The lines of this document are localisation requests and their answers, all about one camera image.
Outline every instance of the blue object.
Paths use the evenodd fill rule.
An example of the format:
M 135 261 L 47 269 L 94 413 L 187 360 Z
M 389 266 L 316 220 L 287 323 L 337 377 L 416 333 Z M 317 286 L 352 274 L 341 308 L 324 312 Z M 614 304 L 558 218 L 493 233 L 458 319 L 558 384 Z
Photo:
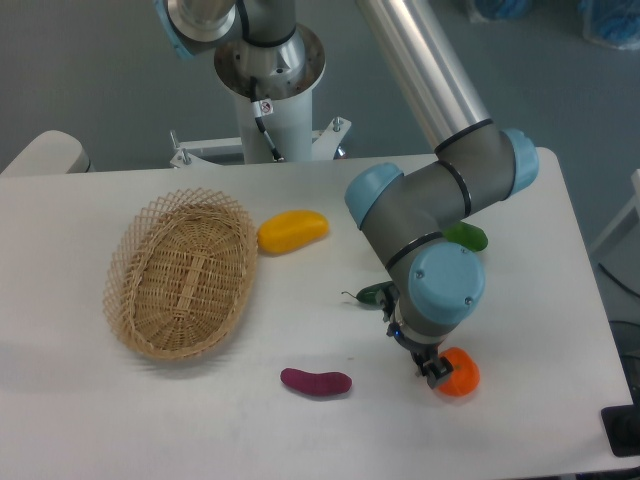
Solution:
M 540 160 L 538 159 L 536 146 L 520 130 L 509 128 L 503 130 L 503 133 L 511 140 L 516 159 L 515 178 L 513 180 L 513 188 L 509 194 L 511 196 L 533 183 L 538 176 Z
M 409 296 L 425 317 L 457 325 L 471 315 L 484 292 L 484 268 L 477 255 L 457 243 L 426 248 L 411 264 Z
M 531 0 L 474 0 L 480 15 L 491 20 L 519 18 L 531 10 Z
M 180 57 L 182 60 L 193 58 L 193 55 L 189 52 L 189 50 L 187 50 L 187 48 L 180 40 L 180 37 L 178 37 L 178 34 L 173 30 L 173 25 L 171 25 L 169 15 L 167 15 L 167 11 L 164 8 L 164 1 L 153 0 L 153 5 L 156 7 L 156 13 L 158 14 L 158 17 L 160 17 L 160 23 L 162 23 L 164 31 L 167 33 L 169 41 L 178 54 L 178 57 Z
M 382 192 L 402 175 L 402 170 L 393 163 L 381 163 L 368 168 L 353 179 L 347 187 L 344 201 L 358 229 Z
M 640 42 L 640 0 L 583 0 L 587 35 L 615 46 Z

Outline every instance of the green pepper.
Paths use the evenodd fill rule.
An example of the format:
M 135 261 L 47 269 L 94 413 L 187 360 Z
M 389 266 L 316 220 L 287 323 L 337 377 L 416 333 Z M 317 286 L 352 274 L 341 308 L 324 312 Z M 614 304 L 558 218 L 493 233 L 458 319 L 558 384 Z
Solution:
M 382 290 L 383 288 L 386 288 L 386 287 L 388 287 L 390 285 L 393 285 L 393 282 L 376 283 L 375 285 L 371 285 L 369 287 L 363 288 L 355 296 L 351 295 L 349 292 L 342 292 L 342 293 L 343 294 L 346 293 L 347 295 L 351 295 L 353 298 L 358 300 L 360 303 L 364 303 L 366 305 L 378 305 L 378 302 L 376 302 L 376 295 L 378 294 L 378 292 L 380 290 Z
M 456 223 L 453 227 L 444 230 L 442 234 L 448 241 L 458 243 L 472 252 L 480 252 L 489 244 L 484 230 L 464 222 Z

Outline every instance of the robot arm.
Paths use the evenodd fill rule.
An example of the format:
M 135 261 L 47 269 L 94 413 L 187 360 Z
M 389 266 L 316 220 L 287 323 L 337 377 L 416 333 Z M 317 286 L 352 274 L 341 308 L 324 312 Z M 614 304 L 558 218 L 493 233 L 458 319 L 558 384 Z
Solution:
M 345 201 L 394 281 L 379 301 L 387 334 L 429 385 L 451 372 L 437 348 L 484 291 L 478 258 L 442 230 L 530 185 L 533 143 L 498 131 L 425 0 L 358 0 L 438 161 L 410 175 L 393 164 L 360 174 Z
M 291 98 L 322 74 L 320 47 L 296 53 L 310 42 L 299 38 L 305 30 L 296 29 L 294 0 L 154 1 L 182 56 L 239 40 L 236 53 L 216 53 L 223 83 L 238 94 L 255 97 L 247 85 L 257 79 L 272 98 Z M 357 3 L 438 161 L 410 175 L 389 163 L 370 168 L 349 185 L 345 201 L 394 282 L 379 294 L 387 334 L 434 388 L 452 371 L 438 346 L 473 312 L 485 284 L 479 259 L 442 230 L 530 185 L 538 156 L 522 132 L 493 124 L 428 0 Z M 219 68 L 223 57 L 231 59 L 233 81 Z M 319 59 L 316 70 L 307 57 Z M 288 128 L 282 143 L 300 137 Z

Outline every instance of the black ring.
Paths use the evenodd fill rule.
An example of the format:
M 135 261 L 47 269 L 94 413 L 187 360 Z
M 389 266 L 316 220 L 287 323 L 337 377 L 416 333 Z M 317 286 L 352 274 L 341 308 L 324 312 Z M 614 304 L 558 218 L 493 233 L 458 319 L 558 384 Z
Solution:
M 404 256 L 413 252 L 416 248 L 424 245 L 425 243 L 429 243 L 432 240 L 437 240 L 438 238 L 442 238 L 443 236 L 444 235 L 442 235 L 442 232 L 431 232 L 426 235 L 423 235 L 422 237 L 418 237 L 415 240 L 412 240 L 411 242 L 407 243 L 404 247 L 402 247 L 400 251 L 397 252 L 393 257 L 391 257 L 389 261 L 386 263 L 386 265 L 384 266 L 384 268 L 387 271 L 391 270 L 396 263 L 402 260 Z
M 490 118 L 487 118 L 486 120 L 482 120 L 481 122 L 478 122 L 476 124 L 473 124 L 467 128 L 465 128 L 464 130 L 460 130 L 458 133 L 456 133 L 455 135 L 451 135 L 449 138 L 447 138 L 444 142 L 442 142 L 440 145 L 438 145 L 435 150 L 433 151 L 433 153 L 435 153 L 436 155 L 438 153 L 440 153 L 442 150 L 444 150 L 445 148 L 447 148 L 449 145 L 451 145 L 452 143 L 460 140 L 462 137 L 464 137 L 465 135 L 470 134 L 471 132 L 473 132 L 474 130 L 478 130 L 479 128 L 482 128 L 486 125 L 491 125 L 493 123 L 493 120 L 491 120 Z
M 240 23 L 242 24 L 242 38 L 249 35 L 249 15 L 247 14 L 247 7 L 244 5 L 244 0 L 238 0 L 236 2 L 238 7 L 238 14 L 240 15 Z
M 254 47 L 259 47 L 259 48 L 279 47 L 283 43 L 288 42 L 291 39 L 291 37 L 293 37 L 295 35 L 296 29 L 297 29 L 297 27 L 293 27 L 293 30 L 291 30 L 291 32 L 289 34 L 287 34 L 284 38 L 281 38 L 281 39 L 276 40 L 274 42 L 257 42 L 255 40 L 250 40 L 249 39 L 249 34 L 243 35 L 242 39 L 245 42 L 247 42 L 249 45 L 253 45 Z
M 464 178 L 462 177 L 462 175 L 460 175 L 460 172 L 458 172 L 450 163 L 445 162 L 444 160 L 438 160 L 436 163 L 446 168 L 458 184 L 458 188 L 460 188 L 460 192 L 462 193 L 462 200 L 464 201 L 464 218 L 467 218 L 469 215 L 471 215 L 471 194 L 469 193 L 467 184 L 464 183 Z

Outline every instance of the oval basket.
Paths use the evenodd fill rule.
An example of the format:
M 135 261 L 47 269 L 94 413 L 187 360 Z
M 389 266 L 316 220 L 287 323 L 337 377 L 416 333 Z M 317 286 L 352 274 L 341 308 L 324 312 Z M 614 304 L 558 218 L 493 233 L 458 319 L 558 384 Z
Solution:
M 122 343 L 148 357 L 198 355 L 236 324 L 256 263 L 256 231 L 238 202 L 204 189 L 160 197 L 113 254 L 107 321 Z

